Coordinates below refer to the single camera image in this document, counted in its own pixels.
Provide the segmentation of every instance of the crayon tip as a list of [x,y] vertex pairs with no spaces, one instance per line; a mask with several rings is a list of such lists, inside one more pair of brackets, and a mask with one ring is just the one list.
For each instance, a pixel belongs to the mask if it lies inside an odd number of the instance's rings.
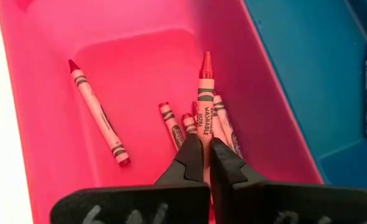
[[192,115],[190,113],[185,113],[184,115],[182,115],[182,121],[184,121],[187,118],[191,118]]
[[211,68],[211,53],[209,51],[204,54],[199,78],[213,78],[213,70]]
[[74,70],[79,70],[80,68],[74,63],[73,60],[69,59],[69,66],[70,66],[70,73],[72,73]]
[[131,163],[131,160],[130,160],[129,158],[127,158],[127,159],[125,159],[125,160],[123,160],[123,161],[119,162],[119,165],[120,165],[120,166],[122,166],[122,167],[125,167],[125,166],[127,166],[128,164],[130,164],[130,163]]
[[163,106],[168,105],[168,104],[169,102],[164,102],[164,103],[159,104],[159,107],[162,108]]

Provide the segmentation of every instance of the plastic container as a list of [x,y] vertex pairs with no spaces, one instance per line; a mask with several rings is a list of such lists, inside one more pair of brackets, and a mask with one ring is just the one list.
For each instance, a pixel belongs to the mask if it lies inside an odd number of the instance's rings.
[[363,8],[331,0],[246,5],[325,183],[367,187],[367,20],[354,13]]
[[[322,182],[242,1],[0,0],[0,21],[35,223],[75,190],[157,180],[175,155],[158,104],[191,111],[206,50],[249,164],[272,180]],[[129,167],[111,155],[70,58]]]

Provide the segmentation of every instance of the pink plastic bin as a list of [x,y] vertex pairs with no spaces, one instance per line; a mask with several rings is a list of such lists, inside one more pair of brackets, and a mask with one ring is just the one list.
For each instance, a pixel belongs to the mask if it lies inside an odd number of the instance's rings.
[[[0,0],[35,223],[87,187],[152,184],[175,149],[159,114],[191,111],[210,50],[244,157],[273,180],[322,183],[240,0]],[[75,86],[85,72],[131,156],[119,167]]]

